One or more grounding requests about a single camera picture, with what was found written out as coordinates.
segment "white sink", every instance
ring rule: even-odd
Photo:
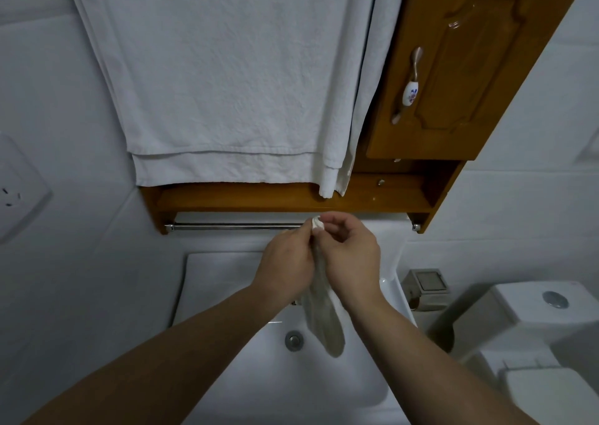
[[[190,255],[175,323],[249,285],[261,255]],[[413,322],[393,278],[382,281],[383,292]],[[185,423],[407,423],[349,317],[340,318],[346,346],[334,359],[308,330],[303,309],[284,308],[243,348]],[[302,334],[301,350],[285,346],[289,331]]]

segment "white toilet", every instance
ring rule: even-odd
[[[549,347],[597,321],[578,282],[495,285],[453,323],[451,355],[541,425],[597,424],[599,396]]]

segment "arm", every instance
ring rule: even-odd
[[[311,221],[275,236],[250,286],[54,398],[37,423],[180,423],[251,337],[311,282]]]
[[[536,424],[390,306],[376,238],[356,217],[327,212],[320,220],[325,231],[315,236],[329,283],[412,424]]]

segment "electrical outlet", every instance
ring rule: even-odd
[[[49,195],[40,174],[0,132],[0,242],[22,229]]]

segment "door handle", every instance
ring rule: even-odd
[[[421,46],[417,46],[410,56],[410,63],[412,64],[412,78],[404,88],[404,93],[401,96],[402,107],[410,106],[414,103],[416,96],[418,95],[418,62],[422,58],[424,50]],[[400,121],[401,108],[393,113],[391,117],[391,124],[396,125]]]

